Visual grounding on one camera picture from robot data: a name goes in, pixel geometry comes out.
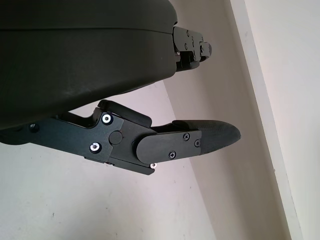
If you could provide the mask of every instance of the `white wall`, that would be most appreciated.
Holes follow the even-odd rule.
[[[289,239],[224,1],[172,3],[178,25],[202,33],[213,49],[199,68],[164,81],[176,118],[226,121],[242,134],[232,146],[191,160],[216,238]]]
[[[303,239],[316,240],[320,235],[320,2],[245,0],[245,5]]]
[[[162,81],[112,99],[175,119]],[[189,159],[146,176],[33,144],[0,143],[0,158],[1,240],[216,239]]]

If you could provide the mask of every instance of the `black plastic cover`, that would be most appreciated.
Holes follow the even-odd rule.
[[[2,0],[0,30],[140,29],[173,33],[168,0]]]
[[[168,0],[0,2],[0,130],[175,74]]]

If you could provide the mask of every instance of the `black metal bracket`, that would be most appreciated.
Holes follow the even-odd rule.
[[[211,56],[212,47],[201,33],[181,27],[173,28],[177,72],[195,69]]]
[[[33,143],[150,175],[156,163],[208,152],[210,141],[217,142],[214,151],[240,139],[237,128],[219,121],[174,121],[156,127],[151,124],[146,115],[102,100],[90,117],[67,112],[5,129],[0,131],[0,142]]]

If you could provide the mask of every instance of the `bolt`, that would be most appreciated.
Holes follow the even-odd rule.
[[[190,134],[189,133],[183,134],[183,140],[188,141],[189,139],[190,139]]]
[[[176,152],[175,151],[171,151],[170,153],[169,153],[169,158],[172,160],[172,159],[175,159],[175,157],[176,157]]]
[[[194,146],[195,146],[196,148],[199,148],[199,147],[200,147],[200,139],[195,140]]]
[[[157,164],[156,164],[156,163],[150,164],[150,168],[151,168],[151,169],[155,169],[156,167],[157,167]]]
[[[32,132],[33,134],[37,133],[39,131],[40,127],[38,124],[33,123],[29,125],[29,130],[30,132]]]
[[[101,151],[101,145],[100,143],[98,142],[94,142],[90,145],[90,151],[93,153],[93,154],[97,154]]]
[[[110,114],[105,114],[102,116],[102,123],[104,125],[110,125],[114,121],[114,118]]]

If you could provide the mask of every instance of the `silver screw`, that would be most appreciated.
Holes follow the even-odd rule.
[[[102,122],[104,124],[110,124],[111,120],[112,120],[112,117],[109,114],[105,114],[105,115],[102,116]]]
[[[175,151],[171,151],[170,153],[169,153],[169,159],[175,159],[175,157],[176,157],[176,152]]]
[[[190,134],[189,133],[183,134],[183,140],[188,141],[189,139],[190,139]]]
[[[90,145],[90,151],[93,153],[93,154],[97,154],[101,151],[101,145],[100,143],[98,142],[94,142]]]
[[[150,168],[155,169],[156,167],[157,167],[157,164],[156,164],[156,163],[150,164]]]

